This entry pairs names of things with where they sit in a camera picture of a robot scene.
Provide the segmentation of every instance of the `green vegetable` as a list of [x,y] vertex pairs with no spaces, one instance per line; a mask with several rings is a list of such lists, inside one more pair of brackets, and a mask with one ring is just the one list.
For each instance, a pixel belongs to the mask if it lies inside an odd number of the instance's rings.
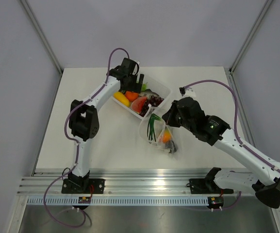
[[147,136],[148,136],[148,140],[152,141],[153,140],[153,136],[154,136],[154,141],[156,142],[156,135],[155,135],[155,130],[154,130],[154,122],[155,120],[161,121],[162,119],[157,116],[156,114],[151,114],[150,118],[148,120],[148,129],[147,129]]
[[142,84],[141,91],[145,91],[148,88],[148,83]]

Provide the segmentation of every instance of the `orange toy fruit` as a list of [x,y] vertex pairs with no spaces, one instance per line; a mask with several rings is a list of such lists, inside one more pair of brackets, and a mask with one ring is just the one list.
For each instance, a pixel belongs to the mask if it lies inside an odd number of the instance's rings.
[[127,91],[125,94],[125,97],[129,100],[129,101],[135,101],[138,98],[139,94],[132,92],[132,91]]
[[164,135],[163,135],[163,143],[166,143],[171,140],[171,133],[169,130],[165,129]]

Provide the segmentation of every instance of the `toy fruit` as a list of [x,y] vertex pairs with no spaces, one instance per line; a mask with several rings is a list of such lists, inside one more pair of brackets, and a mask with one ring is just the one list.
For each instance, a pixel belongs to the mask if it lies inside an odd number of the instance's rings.
[[125,94],[125,97],[127,97],[127,99],[129,101],[135,101],[137,98],[138,98],[139,94],[138,93],[135,93],[135,92],[132,92],[132,91],[127,91],[126,94]]
[[147,99],[146,96],[137,98],[135,101],[132,102],[131,109],[137,113],[140,113],[146,99]]
[[166,143],[171,140],[171,133],[168,129],[165,129],[164,135],[163,135],[163,143]]
[[118,100],[119,102],[121,102],[122,104],[126,105],[127,107],[130,106],[130,102],[129,100],[125,97],[124,94],[122,94],[121,92],[117,91],[116,93],[114,93],[114,98],[116,100]]

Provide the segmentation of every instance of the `grapes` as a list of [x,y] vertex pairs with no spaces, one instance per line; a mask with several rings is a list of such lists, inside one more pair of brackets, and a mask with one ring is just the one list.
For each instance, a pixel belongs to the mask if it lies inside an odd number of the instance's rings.
[[149,99],[147,99],[144,104],[143,104],[143,107],[141,109],[141,112],[139,113],[139,115],[141,117],[144,117],[145,114],[148,112],[149,110],[149,104],[153,107],[157,107],[159,106],[159,104],[161,104],[162,102],[164,101],[164,98],[161,98],[161,97],[157,97],[157,96],[154,96],[154,95],[151,95]]

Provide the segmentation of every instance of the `metal floor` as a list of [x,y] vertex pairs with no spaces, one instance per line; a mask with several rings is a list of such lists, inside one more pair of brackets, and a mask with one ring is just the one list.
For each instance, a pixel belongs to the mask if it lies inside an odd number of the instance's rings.
[[[234,201],[228,197],[225,206]],[[53,214],[69,208],[50,206]],[[68,229],[49,220],[43,206],[28,205],[20,233],[278,233],[271,209],[252,197],[242,197],[230,210],[199,211],[206,207],[158,206],[89,206],[90,215],[83,227]],[[67,224],[80,224],[76,211],[62,213],[58,219]]]

